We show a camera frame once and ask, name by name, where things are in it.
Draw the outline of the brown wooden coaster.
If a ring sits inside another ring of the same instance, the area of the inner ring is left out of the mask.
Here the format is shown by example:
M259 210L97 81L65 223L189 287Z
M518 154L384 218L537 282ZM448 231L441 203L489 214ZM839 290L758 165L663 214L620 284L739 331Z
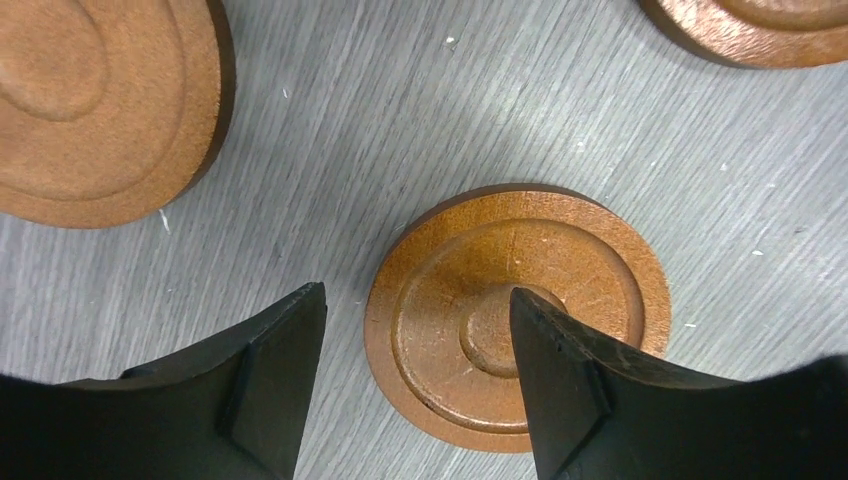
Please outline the brown wooden coaster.
M682 48L713 62L800 69L847 60L847 3L654 0L639 6Z
M234 46L219 1L5 1L1 210L94 229L190 189L227 134Z
M629 346L666 350L670 288L630 224L563 187L477 188L409 225L370 290L365 352L400 415L462 448L530 450L509 322L516 288Z

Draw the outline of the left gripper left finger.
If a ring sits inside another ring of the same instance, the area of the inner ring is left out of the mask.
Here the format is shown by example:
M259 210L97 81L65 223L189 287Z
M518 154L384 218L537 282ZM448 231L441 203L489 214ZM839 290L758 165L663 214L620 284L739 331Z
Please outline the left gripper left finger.
M289 479L327 305L308 283L110 380L1 379L5 479Z

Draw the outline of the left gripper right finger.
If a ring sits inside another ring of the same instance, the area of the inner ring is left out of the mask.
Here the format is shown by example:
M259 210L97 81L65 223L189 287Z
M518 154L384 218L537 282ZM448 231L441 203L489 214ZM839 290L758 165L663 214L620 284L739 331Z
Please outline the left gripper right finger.
M753 381L684 368L534 292L510 328L541 479L843 479L847 359Z

